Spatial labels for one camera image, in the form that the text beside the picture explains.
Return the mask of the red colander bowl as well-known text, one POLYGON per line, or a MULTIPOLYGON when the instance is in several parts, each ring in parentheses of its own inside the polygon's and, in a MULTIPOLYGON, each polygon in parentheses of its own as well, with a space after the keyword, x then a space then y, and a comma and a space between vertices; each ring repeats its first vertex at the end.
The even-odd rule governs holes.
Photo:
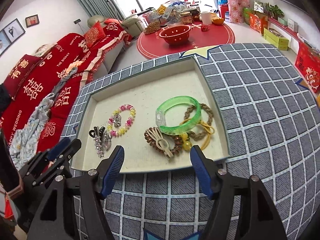
POLYGON ((159 37, 162 38, 168 45, 178 46, 188 42, 190 32, 191 26, 176 25, 170 28, 163 29, 159 33, 159 37))

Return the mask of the grey checked tablecloth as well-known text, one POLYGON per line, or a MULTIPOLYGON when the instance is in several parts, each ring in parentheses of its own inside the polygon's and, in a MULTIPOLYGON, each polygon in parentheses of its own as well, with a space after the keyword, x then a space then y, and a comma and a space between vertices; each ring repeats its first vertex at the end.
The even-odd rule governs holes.
MULTIPOLYGON (((319 208, 319 109, 274 46, 239 43, 193 54, 221 110, 225 168, 260 177, 288 239, 306 233, 319 208)), ((191 168, 121 175, 103 210, 116 239, 183 239, 203 230, 212 202, 191 168)))

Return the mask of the red wedding bedspread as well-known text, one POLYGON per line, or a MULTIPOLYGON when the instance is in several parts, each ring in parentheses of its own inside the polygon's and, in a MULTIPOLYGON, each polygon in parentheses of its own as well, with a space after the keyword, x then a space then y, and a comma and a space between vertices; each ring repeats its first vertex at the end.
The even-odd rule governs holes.
POLYGON ((44 151, 58 143, 64 125, 80 90, 93 80, 94 73, 103 63, 106 54, 117 45, 130 44, 132 37, 119 23, 103 27, 105 37, 88 48, 84 35, 69 33, 41 57, 25 54, 4 81, 12 98, 1 112, 1 129, 11 143, 15 132, 22 129, 42 99, 52 92, 71 64, 80 64, 58 93, 49 112, 37 144, 37 151, 44 151))

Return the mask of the silver crystal pendant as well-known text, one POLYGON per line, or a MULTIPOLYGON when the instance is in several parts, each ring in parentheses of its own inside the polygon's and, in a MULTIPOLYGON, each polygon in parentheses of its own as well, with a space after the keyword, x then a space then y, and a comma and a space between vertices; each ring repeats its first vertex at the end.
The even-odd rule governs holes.
POLYGON ((121 126, 121 116, 119 113, 116 113, 112 116, 112 123, 115 128, 118 128, 121 126))

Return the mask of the green jewelry tray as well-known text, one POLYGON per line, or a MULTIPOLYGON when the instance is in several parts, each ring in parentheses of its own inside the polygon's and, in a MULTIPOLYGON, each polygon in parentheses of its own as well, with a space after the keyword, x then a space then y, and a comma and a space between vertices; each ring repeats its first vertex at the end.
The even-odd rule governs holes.
POLYGON ((136 109, 132 127, 124 135, 112 139, 112 145, 125 150, 123 173, 147 173, 186 168, 191 165, 187 152, 169 159, 149 146, 144 132, 156 126, 156 109, 175 96, 191 96, 207 104, 214 113, 215 129, 204 155, 212 160, 229 156, 228 139, 219 107, 200 65, 193 57, 171 61, 122 78, 120 73, 109 77, 110 83, 81 99, 82 106, 74 110, 77 121, 70 129, 81 141, 81 148, 71 160, 74 169, 87 171, 97 167, 98 157, 89 131, 106 126, 113 111, 124 104, 136 109))

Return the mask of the beige bunny hair clip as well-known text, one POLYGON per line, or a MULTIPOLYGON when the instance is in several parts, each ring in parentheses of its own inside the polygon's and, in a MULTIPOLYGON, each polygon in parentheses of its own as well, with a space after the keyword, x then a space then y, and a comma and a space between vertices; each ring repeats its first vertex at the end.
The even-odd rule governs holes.
POLYGON ((174 157, 171 150, 169 150, 169 143, 163 138, 158 127, 149 128, 146 132, 155 141, 157 148, 162 150, 168 158, 174 157))

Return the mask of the green translucent bangle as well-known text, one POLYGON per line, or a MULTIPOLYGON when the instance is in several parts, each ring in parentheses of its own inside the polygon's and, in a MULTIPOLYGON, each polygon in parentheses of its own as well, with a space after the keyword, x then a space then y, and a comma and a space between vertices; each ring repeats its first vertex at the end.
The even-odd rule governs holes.
POLYGON ((201 120, 200 103, 191 96, 175 96, 156 109, 156 125, 167 135, 180 135, 192 130, 201 120), (190 120, 181 124, 188 107, 195 107, 190 120))

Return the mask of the potted green plant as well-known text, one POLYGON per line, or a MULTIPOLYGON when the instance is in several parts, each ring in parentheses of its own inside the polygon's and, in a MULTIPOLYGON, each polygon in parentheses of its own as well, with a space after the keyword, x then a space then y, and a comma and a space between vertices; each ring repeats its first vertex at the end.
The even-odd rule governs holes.
POLYGON ((269 3, 264 3, 264 12, 275 20, 284 16, 283 11, 277 5, 271 5, 269 3))

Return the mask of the black claw hair clip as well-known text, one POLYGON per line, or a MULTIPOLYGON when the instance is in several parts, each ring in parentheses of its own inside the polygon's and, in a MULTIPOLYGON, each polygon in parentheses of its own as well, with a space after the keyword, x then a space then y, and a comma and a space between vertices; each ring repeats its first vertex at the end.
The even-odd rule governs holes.
POLYGON ((104 126, 102 126, 100 128, 98 126, 94 126, 94 128, 89 131, 89 136, 92 137, 92 138, 99 137, 100 139, 102 139, 104 131, 105 131, 105 127, 104 126))

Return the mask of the silver purple heart pendant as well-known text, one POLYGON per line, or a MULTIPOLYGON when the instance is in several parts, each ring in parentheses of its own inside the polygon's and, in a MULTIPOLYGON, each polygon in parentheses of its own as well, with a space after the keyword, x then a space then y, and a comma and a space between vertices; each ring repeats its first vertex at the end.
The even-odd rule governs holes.
POLYGON ((108 130, 105 130, 102 136, 102 145, 105 151, 108 151, 111 147, 112 137, 108 130))

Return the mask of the red square pillow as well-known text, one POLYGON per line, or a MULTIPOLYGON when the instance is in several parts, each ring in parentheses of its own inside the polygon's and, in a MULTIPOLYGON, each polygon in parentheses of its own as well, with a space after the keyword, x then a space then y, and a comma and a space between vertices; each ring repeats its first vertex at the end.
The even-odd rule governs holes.
POLYGON ((101 27, 100 22, 96 22, 90 29, 84 34, 84 38, 88 48, 94 46, 95 43, 100 41, 106 35, 101 27))

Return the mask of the grey floral cloth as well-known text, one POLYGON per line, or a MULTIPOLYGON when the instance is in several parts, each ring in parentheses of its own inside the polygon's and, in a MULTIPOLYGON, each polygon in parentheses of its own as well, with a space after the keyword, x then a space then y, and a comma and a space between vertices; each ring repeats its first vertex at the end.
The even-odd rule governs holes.
POLYGON ((76 74, 78 68, 71 68, 65 77, 61 78, 52 92, 45 96, 28 119, 27 124, 18 129, 9 147, 10 157, 14 166, 20 170, 35 154, 40 134, 49 120, 49 112, 58 93, 65 83, 76 74))

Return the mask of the silver star hair clip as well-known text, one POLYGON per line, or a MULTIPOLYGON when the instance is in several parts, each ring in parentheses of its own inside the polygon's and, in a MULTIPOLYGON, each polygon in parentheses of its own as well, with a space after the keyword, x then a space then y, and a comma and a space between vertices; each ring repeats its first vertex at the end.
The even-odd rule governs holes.
POLYGON ((99 158, 104 157, 104 148, 100 139, 100 136, 96 134, 94 136, 94 145, 99 158))

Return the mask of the white mug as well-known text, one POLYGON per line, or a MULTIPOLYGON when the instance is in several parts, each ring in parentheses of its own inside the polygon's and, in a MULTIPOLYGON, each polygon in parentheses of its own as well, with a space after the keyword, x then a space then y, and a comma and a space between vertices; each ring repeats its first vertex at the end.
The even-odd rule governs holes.
POLYGON ((202 21, 203 25, 210 25, 212 24, 212 16, 210 12, 204 11, 200 13, 200 20, 202 21))

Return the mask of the red floral gift bag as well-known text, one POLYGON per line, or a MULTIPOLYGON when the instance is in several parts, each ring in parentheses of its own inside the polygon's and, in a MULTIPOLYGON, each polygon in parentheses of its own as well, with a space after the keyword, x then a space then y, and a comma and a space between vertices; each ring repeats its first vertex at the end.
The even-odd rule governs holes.
POLYGON ((230 23, 244 23, 244 8, 249 7, 249 0, 228 0, 230 23))

